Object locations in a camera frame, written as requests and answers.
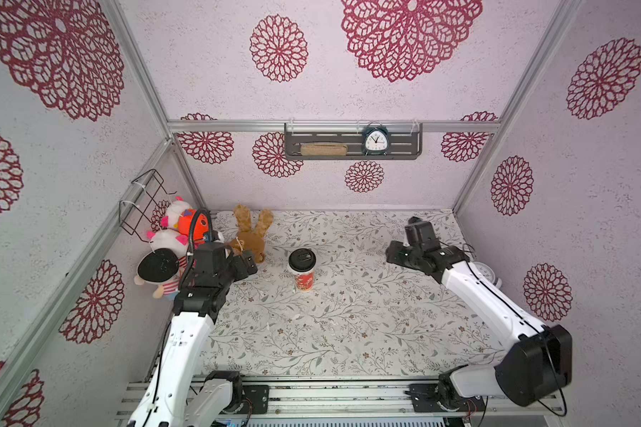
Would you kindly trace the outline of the black plastic cup lid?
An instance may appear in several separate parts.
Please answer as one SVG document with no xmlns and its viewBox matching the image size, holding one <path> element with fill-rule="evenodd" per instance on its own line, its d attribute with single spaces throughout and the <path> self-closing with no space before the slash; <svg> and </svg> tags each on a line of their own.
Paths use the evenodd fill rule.
<svg viewBox="0 0 641 427">
<path fill-rule="evenodd" d="M 316 254 L 309 248 L 296 249 L 288 257 L 288 266 L 293 272 L 297 273 L 311 272 L 316 263 Z"/>
</svg>

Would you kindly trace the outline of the red white paper cup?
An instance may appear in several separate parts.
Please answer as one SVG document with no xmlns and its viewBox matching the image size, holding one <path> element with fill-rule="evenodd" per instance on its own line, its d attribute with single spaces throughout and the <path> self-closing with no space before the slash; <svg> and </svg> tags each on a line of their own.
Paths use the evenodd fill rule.
<svg viewBox="0 0 641 427">
<path fill-rule="evenodd" d="M 292 274 L 298 291 L 308 292 L 313 289 L 315 281 L 314 268 L 311 268 L 311 270 L 308 270 L 307 272 L 297 272 L 296 270 L 292 270 Z"/>
</svg>

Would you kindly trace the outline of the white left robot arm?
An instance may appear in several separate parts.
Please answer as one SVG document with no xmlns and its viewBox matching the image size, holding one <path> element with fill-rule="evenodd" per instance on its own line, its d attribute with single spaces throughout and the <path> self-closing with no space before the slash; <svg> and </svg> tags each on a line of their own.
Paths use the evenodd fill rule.
<svg viewBox="0 0 641 427">
<path fill-rule="evenodd" d="M 186 268 L 160 360 L 129 426 L 210 426 L 223 411 L 240 408 L 241 380 L 233 372 L 208 379 L 192 400 L 188 395 L 199 349 L 215 329 L 231 284 L 255 273 L 250 250 L 230 254 L 216 273 L 202 278 L 195 277 L 192 266 Z"/>
</svg>

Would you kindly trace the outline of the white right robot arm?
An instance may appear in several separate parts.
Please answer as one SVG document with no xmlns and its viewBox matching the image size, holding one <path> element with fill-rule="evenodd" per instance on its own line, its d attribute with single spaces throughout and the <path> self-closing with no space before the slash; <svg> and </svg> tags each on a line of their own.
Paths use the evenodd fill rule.
<svg viewBox="0 0 641 427">
<path fill-rule="evenodd" d="M 453 409 L 464 398 L 504 396 L 519 407 L 564 393 L 573 379 L 573 338 L 521 309 L 487 280 L 457 247 L 428 250 L 393 241 L 388 263 L 422 272 L 461 299 L 504 349 L 496 365 L 467 365 L 439 376 L 440 404 Z"/>
</svg>

